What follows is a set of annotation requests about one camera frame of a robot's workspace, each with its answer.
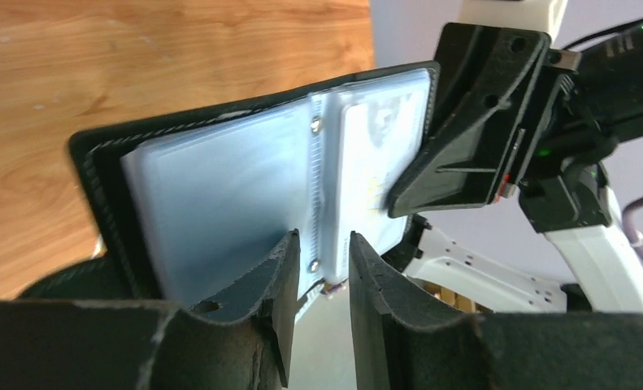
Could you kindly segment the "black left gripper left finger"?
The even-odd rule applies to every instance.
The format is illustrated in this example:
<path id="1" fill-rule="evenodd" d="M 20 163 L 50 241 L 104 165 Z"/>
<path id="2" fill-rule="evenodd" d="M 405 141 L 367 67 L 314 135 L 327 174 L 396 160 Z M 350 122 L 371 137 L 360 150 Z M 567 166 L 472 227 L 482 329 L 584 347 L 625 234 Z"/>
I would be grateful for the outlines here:
<path id="1" fill-rule="evenodd" d="M 300 242 L 190 308 L 133 299 L 109 256 L 0 301 L 0 389 L 279 389 L 289 382 Z"/>

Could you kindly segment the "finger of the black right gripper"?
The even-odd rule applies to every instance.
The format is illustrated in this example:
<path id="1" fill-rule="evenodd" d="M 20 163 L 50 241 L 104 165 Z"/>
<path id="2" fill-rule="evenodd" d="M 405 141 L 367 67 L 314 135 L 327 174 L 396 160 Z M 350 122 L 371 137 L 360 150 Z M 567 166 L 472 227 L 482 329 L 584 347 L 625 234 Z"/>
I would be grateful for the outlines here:
<path id="1" fill-rule="evenodd" d="M 430 124 L 386 197 L 393 218 L 492 202 L 522 139 L 519 126 L 550 48 L 546 32 L 448 23 Z"/>

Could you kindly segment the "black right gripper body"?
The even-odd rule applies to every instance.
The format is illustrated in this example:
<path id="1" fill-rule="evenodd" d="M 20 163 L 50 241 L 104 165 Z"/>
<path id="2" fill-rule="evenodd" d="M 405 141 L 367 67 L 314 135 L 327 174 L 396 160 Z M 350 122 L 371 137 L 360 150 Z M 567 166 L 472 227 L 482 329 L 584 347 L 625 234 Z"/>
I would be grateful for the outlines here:
<path id="1" fill-rule="evenodd" d="M 581 53 L 570 50 L 549 50 L 541 63 L 534 89 L 528 99 L 527 110 L 518 125 L 519 137 L 510 154 L 510 166 L 506 169 L 493 202 L 510 197 L 523 181 L 525 172 L 535 154 L 541 136 L 553 117 L 565 76 L 577 73 Z"/>

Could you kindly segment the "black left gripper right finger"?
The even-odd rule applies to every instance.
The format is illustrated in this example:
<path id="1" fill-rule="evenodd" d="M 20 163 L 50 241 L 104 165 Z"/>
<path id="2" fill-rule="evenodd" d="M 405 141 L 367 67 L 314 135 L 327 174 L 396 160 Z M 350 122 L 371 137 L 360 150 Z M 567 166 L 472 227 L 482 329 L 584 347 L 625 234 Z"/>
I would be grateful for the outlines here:
<path id="1" fill-rule="evenodd" d="M 643 389 L 643 314 L 467 314 L 350 235 L 360 389 Z"/>

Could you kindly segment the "white credit card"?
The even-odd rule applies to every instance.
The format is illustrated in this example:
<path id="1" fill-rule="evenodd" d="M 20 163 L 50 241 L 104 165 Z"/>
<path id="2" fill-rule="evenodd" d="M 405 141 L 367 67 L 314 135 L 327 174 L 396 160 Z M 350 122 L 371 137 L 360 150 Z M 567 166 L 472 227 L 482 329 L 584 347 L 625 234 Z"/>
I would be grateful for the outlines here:
<path id="1" fill-rule="evenodd" d="M 341 116 L 338 238 L 348 255 L 351 232 L 378 254 L 402 239 L 406 218 L 388 216 L 386 198 L 415 156 L 422 102 L 413 94 L 348 106 Z"/>

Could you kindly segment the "black card holder with sleeves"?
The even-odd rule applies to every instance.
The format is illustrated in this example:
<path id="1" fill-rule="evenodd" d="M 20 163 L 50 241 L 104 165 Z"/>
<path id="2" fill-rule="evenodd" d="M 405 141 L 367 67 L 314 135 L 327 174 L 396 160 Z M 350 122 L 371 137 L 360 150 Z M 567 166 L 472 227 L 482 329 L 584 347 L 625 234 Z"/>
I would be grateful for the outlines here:
<path id="1" fill-rule="evenodd" d="M 292 230 L 299 297 L 345 281 L 342 113 L 413 94 L 423 104 L 419 149 L 438 77 L 436 62 L 409 63 L 75 133 L 68 150 L 121 284 L 134 298 L 191 306 Z"/>

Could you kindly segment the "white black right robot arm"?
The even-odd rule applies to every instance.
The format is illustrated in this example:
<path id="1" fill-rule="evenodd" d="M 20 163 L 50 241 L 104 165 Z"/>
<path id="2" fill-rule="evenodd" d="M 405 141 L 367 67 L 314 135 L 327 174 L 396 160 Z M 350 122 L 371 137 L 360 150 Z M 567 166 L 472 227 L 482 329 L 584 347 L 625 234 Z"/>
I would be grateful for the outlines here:
<path id="1" fill-rule="evenodd" d="M 389 265 L 492 310 L 643 313 L 637 239 L 622 230 L 602 165 L 621 143 L 643 137 L 643 19 L 584 42 L 582 51 L 555 50 L 545 32 L 442 29 L 425 138 L 388 195 L 393 217 L 411 217 L 384 255 Z M 424 212 L 487 206 L 513 192 L 577 288 L 459 249 L 446 236 L 433 255 L 420 249 Z"/>

